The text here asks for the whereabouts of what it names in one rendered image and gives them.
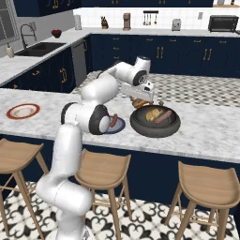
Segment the white paper towel roll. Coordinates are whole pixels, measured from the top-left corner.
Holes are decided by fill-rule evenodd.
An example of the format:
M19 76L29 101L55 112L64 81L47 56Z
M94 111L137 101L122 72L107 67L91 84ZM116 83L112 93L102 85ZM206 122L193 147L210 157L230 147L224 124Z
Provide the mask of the white paper towel roll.
M75 30L82 30L82 20L81 15L74 15Z

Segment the red rimmed white plate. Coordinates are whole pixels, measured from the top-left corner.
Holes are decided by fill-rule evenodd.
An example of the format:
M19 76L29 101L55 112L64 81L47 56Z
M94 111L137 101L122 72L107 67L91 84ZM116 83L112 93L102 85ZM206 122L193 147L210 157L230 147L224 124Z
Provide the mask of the red rimmed white plate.
M36 115L40 111L40 107L34 103L24 103L16 105L9 109L6 116L13 120L22 120Z

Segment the dark grey bowl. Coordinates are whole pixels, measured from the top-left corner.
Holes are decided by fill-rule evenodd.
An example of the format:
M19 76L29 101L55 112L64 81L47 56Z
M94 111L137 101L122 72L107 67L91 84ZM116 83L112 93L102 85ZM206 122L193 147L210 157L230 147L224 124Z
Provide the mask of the dark grey bowl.
M161 114L171 111L171 115L156 124L154 121L147 121L146 114L158 109ZM150 138L164 138L173 135L181 125L179 115L171 108L159 105L143 106L135 110L130 116L132 128L139 134Z

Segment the long dark blue base cupboards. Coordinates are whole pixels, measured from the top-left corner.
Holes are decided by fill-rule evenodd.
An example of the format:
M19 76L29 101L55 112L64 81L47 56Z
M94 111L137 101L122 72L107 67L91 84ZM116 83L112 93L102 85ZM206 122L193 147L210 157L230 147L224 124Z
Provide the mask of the long dark blue base cupboards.
M91 34L83 46L88 71L142 55L152 73L240 79L240 37Z

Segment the black toaster oven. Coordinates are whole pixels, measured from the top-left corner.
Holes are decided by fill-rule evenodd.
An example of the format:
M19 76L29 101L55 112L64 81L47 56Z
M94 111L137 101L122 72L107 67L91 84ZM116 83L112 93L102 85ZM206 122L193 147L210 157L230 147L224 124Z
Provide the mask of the black toaster oven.
M210 32L232 32L236 30L239 18L235 15L211 15L208 24Z

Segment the black sink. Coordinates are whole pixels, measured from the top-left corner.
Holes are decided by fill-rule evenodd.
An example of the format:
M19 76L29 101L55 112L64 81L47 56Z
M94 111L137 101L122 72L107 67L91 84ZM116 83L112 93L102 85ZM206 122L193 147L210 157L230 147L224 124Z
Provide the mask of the black sink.
M38 44L32 47L21 50L19 52L15 52L15 55L41 57L48 53L51 53L52 51L62 46L63 46L63 43L59 43L59 42L39 42Z

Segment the dark metal tap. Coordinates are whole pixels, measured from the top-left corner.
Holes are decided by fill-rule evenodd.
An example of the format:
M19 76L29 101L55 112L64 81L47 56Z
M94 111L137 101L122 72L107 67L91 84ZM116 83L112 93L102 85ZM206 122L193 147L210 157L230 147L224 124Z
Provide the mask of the dark metal tap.
M28 26L28 27L32 30L33 33L32 33L32 34L28 34L28 35L24 34L24 33L23 33L23 28L24 28L25 26ZM28 44L26 43L26 41L25 41L25 39L24 39L25 37L33 37L34 40L37 41L36 32L35 32L34 28L33 28L30 24L27 24L27 23L23 24L23 25L21 26L21 28L20 28L20 31L21 31L22 45L23 45L23 48L24 48L24 49L26 49L27 46L28 46Z

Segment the dark blue island base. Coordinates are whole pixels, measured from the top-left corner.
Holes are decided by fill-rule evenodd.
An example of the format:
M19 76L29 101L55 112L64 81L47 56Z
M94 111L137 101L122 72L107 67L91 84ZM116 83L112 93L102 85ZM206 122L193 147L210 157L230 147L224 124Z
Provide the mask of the dark blue island base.
M50 170L53 157L53 141L0 134L0 140L3 138L16 143L44 143L41 154ZM87 144L84 144L82 148L91 152L108 153L117 156L131 154L127 171L130 199L170 204L178 183L178 160L189 165L207 166L218 169L235 168L240 180L240 164L237 163L177 157ZM39 167L38 161L34 159L22 173L26 181L37 182L43 171Z

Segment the rail with hanging tools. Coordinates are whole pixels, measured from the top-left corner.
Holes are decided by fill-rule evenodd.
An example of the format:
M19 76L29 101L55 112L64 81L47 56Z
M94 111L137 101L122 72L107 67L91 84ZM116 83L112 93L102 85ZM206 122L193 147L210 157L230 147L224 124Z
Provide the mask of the rail with hanging tools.
M158 22L157 10L145 10L143 12L143 25L155 25Z

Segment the grey dishwasher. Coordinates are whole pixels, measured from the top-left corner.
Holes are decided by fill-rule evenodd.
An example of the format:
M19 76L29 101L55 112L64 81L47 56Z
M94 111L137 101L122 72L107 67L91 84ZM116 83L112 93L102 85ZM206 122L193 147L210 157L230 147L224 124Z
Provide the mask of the grey dishwasher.
M76 86L79 87L87 78L83 41L71 45Z

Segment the yellow bun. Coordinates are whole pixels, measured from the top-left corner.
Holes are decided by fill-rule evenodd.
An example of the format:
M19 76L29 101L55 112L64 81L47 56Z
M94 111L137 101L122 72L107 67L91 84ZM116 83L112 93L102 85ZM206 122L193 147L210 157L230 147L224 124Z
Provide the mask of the yellow bun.
M155 121L162 113L163 113L162 110L153 109L153 110L151 110L151 111L149 111L149 112L146 113L145 119L146 119L148 122L153 122L153 121Z

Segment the dark knife block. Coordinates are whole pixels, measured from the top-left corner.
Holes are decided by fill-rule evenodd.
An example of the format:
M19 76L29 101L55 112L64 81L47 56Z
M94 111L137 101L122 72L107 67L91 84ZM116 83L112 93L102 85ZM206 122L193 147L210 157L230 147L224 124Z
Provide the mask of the dark knife block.
M105 19L105 17L101 16L100 18L101 18L101 27L102 27L102 29L108 29L109 25L108 25L108 22Z

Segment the wooden bar stool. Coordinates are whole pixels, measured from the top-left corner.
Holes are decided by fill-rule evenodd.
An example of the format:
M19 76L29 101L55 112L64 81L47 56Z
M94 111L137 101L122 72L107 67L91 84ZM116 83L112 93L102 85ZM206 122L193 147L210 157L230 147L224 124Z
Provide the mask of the wooden bar stool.
M181 237L189 222L205 224L209 233L217 227L217 240L224 240L229 211L240 203L240 182L234 168L227 170L178 162L179 182L164 224L167 225L175 206L179 207Z
M12 190L22 194L31 218L37 227L39 236L41 240L44 240L44 236L30 203L31 193L36 189L36 186L27 187L23 177L23 169L26 168L34 158L43 171L43 176L49 172L43 156L40 153L43 146L43 143L37 145L26 142L11 142L6 139L0 141L0 174L9 174L9 179L6 183L4 185L0 184L0 214L3 219L6 235L9 235L9 232L2 192L4 190Z
M112 210L117 240L121 240L117 209L125 205L131 217L127 178L130 158L131 155L116 156L83 149L81 167L75 174L75 179L91 191L93 210L97 206Z

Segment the dark blue sink cupboards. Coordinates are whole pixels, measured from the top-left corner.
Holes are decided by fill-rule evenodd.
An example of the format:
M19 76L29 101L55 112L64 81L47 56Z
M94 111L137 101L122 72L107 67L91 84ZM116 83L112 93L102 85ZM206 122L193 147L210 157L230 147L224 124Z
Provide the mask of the dark blue sink cupboards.
M71 49L67 48L2 88L70 93L76 87Z

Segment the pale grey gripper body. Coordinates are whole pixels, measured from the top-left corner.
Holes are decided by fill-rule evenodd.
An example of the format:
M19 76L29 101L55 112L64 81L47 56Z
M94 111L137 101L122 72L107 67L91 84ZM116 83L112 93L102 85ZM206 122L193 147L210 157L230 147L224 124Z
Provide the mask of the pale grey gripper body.
M121 93L133 98L140 98L147 101L152 101L154 97L154 91L144 90L144 85L131 86L128 83L123 83L121 87Z

